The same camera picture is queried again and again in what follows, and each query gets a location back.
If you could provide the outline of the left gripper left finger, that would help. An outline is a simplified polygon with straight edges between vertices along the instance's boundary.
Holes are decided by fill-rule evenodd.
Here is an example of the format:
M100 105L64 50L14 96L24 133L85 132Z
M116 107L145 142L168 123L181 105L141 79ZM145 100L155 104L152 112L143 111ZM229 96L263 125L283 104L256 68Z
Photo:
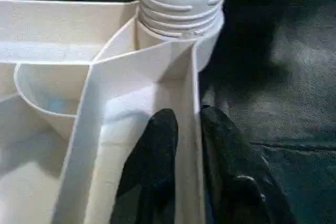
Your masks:
M124 164L110 223L175 222L178 139L172 109L152 115Z

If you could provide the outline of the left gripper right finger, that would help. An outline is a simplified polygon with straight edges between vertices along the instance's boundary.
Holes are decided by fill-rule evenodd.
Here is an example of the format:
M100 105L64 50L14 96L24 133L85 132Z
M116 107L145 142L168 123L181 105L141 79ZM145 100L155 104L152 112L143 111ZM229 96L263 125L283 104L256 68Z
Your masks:
M220 109L200 111L203 164L215 223L295 223L267 162Z

